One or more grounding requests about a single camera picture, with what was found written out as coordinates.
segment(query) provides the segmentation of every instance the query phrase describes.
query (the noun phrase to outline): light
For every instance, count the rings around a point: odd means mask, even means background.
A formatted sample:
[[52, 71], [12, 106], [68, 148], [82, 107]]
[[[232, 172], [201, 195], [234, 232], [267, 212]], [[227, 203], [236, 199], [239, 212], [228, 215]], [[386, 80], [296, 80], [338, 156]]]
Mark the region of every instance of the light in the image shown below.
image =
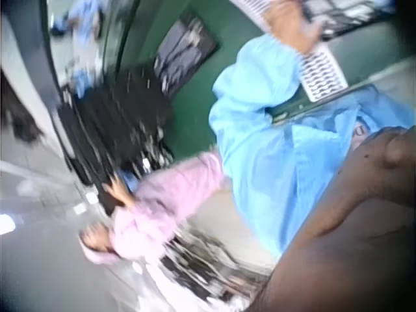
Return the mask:
[[79, 205], [76, 205], [73, 210], [77, 215], [80, 215], [86, 211], [86, 205], [84, 203], [80, 203]]
[[144, 166], [146, 169], [150, 169], [150, 162], [149, 162], [149, 159], [147, 159], [147, 158], [143, 158], [143, 166]]
[[98, 203], [98, 197], [96, 193], [89, 192], [85, 194], [86, 200], [88, 200], [90, 205], [95, 205]]
[[9, 233], [16, 228], [13, 219], [7, 214], [0, 214], [0, 235]]
[[133, 262], [133, 270], [136, 271], [137, 273], [139, 273], [140, 275], [143, 274], [143, 268], [137, 262]]

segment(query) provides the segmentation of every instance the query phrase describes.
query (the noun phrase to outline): hand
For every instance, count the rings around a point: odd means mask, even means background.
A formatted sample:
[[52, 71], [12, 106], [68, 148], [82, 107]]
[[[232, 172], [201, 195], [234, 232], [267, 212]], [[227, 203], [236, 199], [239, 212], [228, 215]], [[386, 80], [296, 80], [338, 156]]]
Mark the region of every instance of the hand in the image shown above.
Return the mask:
[[120, 200], [126, 207], [134, 207], [136, 205], [136, 199], [126, 189], [124, 183], [115, 174], [114, 178], [111, 177], [111, 186], [103, 184], [103, 189], [109, 193], [112, 197]]
[[415, 203], [416, 132], [386, 127], [346, 158], [338, 180], [365, 197]]
[[81, 234], [85, 246], [100, 252], [111, 247], [109, 229], [103, 224], [89, 225]]
[[311, 51], [322, 32], [319, 23], [307, 27], [302, 8], [297, 0], [276, 0], [265, 16], [272, 34], [281, 43], [301, 54]]
[[387, 127], [371, 135], [346, 158], [292, 245], [297, 248], [332, 231], [371, 198], [414, 208], [415, 163], [415, 127]]

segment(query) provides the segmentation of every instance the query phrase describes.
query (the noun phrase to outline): sleeve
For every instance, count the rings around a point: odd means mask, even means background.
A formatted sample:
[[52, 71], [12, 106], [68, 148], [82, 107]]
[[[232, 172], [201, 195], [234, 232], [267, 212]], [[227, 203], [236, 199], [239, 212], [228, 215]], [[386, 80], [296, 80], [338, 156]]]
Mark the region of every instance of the sleeve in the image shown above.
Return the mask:
[[271, 127], [265, 109], [292, 98], [299, 87], [300, 54], [265, 34], [249, 41], [214, 84], [218, 101], [209, 115], [224, 170], [239, 146], [250, 136], [261, 136]]
[[151, 174], [142, 180], [136, 196], [158, 198], [180, 223], [220, 189], [223, 179], [218, 152], [208, 151]]
[[117, 211], [110, 239], [120, 257], [143, 257], [152, 263], [163, 256], [164, 244], [174, 236], [176, 227], [174, 217], [164, 207], [157, 202], [140, 201], [133, 212]]
[[280, 256], [296, 231], [296, 157], [290, 125], [272, 127], [265, 109], [299, 87], [300, 54], [271, 35], [248, 42], [214, 84], [209, 123], [234, 200], [260, 241]]

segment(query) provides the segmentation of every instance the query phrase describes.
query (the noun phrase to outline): light blue scrubs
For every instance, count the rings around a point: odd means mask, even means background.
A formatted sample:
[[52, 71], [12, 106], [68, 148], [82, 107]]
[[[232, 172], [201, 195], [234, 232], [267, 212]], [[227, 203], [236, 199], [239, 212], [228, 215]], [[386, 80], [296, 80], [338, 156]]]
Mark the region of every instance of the light blue scrubs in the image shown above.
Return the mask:
[[293, 97], [300, 84], [300, 60], [293, 48], [270, 35], [249, 41], [216, 80], [218, 101], [209, 115], [224, 171], [233, 180], [235, 203], [276, 256], [285, 251], [342, 164], [357, 121], [371, 133], [414, 124], [409, 107], [368, 87], [272, 126], [265, 109]]
[[68, 19], [79, 18], [80, 24], [74, 30], [74, 40], [78, 44], [87, 44], [93, 35], [94, 17], [104, 10], [101, 0], [78, 0], [68, 13]]

